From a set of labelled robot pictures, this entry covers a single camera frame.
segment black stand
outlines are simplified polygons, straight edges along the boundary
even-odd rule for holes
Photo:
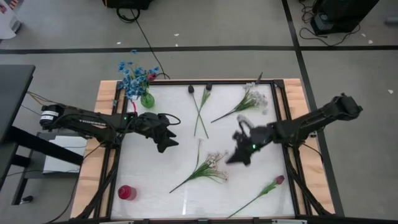
[[[78,166],[80,166],[83,162],[83,156],[43,140],[14,126],[12,126],[7,132],[6,141],[15,142],[20,146],[27,147],[31,150],[41,152],[47,156],[51,156],[65,162],[70,162]],[[12,163],[17,166],[27,167],[29,165],[29,158],[15,155],[12,159]]]

